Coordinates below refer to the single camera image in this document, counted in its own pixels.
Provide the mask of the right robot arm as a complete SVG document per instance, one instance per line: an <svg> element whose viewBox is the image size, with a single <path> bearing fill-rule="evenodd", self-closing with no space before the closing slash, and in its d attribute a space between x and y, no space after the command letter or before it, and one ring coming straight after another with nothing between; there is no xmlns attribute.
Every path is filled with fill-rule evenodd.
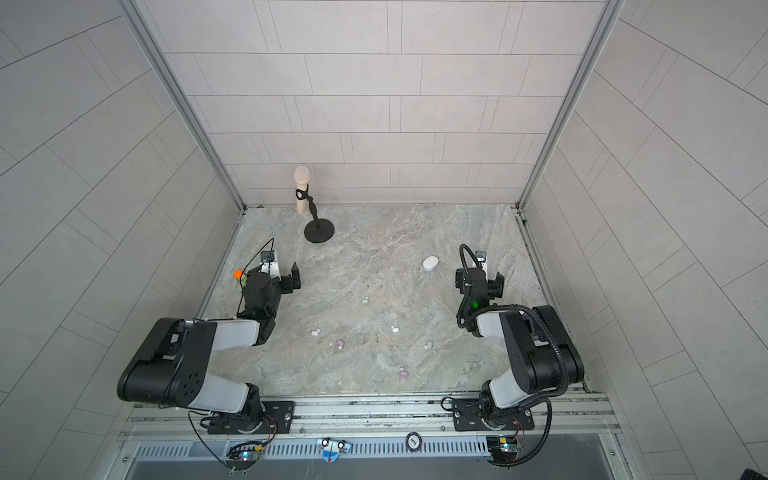
<svg viewBox="0 0 768 480"><path fill-rule="evenodd" d="M503 340L509 363L507 371L483 384L472 414L490 429L508 424L529 428L531 424L519 418L525 411L584 379L574 342L550 305L494 304L503 293L501 274L489 280L479 267L459 268L455 285L463 295L458 327L478 338Z"/></svg>

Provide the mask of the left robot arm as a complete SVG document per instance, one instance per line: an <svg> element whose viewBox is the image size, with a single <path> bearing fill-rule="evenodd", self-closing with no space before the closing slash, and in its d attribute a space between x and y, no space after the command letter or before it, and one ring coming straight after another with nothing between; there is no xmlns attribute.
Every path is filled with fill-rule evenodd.
<svg viewBox="0 0 768 480"><path fill-rule="evenodd" d="M281 297L301 288L300 270L274 275L261 266L239 277L244 309L228 319L161 318L117 384L125 402L201 413L210 435L287 434L295 403L264 401L259 387L208 371L214 352L265 344L276 326Z"/></svg>

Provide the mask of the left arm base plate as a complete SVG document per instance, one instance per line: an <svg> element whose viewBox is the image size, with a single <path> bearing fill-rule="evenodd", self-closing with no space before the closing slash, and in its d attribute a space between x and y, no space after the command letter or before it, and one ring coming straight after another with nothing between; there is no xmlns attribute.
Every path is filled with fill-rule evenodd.
<svg viewBox="0 0 768 480"><path fill-rule="evenodd" d="M287 434L294 407L291 401L247 402L238 413L213 412L200 426L210 435Z"/></svg>

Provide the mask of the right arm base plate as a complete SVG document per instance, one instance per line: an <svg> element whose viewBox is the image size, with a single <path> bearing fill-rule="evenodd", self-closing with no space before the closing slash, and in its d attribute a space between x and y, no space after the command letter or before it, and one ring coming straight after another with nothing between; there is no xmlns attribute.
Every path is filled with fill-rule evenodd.
<svg viewBox="0 0 768 480"><path fill-rule="evenodd" d="M478 399L451 398L454 428L458 432L531 431L535 423L528 410L495 409L483 416Z"/></svg>

